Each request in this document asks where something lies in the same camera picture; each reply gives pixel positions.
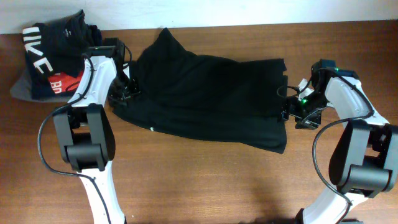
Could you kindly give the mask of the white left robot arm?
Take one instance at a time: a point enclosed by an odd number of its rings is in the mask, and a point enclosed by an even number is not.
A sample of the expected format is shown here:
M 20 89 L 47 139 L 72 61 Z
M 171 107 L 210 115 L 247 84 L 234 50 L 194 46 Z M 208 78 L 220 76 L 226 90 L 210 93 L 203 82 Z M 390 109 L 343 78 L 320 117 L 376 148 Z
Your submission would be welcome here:
M 125 223 L 113 182 L 116 142 L 104 106 L 125 81 L 124 47 L 91 47 L 67 107 L 53 116 L 62 159 L 81 180 L 95 223 Z

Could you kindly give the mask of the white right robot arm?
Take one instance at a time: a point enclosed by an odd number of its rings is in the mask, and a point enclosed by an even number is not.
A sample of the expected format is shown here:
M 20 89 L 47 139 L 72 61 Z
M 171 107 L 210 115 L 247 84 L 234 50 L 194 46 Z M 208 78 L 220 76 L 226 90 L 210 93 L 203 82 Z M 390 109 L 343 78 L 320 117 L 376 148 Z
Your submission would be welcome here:
M 354 71 L 314 65 L 309 81 L 286 97 L 282 118 L 298 129 L 317 129 L 312 161 L 324 191 L 301 209 L 294 223 L 346 223 L 355 206 L 388 192 L 397 180 L 397 126 L 382 117 L 361 88 Z M 330 158 L 329 178 L 318 166 L 317 145 L 329 128 L 344 130 Z

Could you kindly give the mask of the black t-shirt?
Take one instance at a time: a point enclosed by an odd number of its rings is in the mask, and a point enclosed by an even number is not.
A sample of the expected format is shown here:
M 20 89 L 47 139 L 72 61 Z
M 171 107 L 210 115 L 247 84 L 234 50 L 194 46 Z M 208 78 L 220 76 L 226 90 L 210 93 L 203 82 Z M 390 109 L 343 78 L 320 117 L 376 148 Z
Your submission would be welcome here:
M 115 115 L 184 138 L 283 153 L 287 77 L 281 58 L 237 62 L 187 51 L 168 29 L 130 65 L 141 94 Z

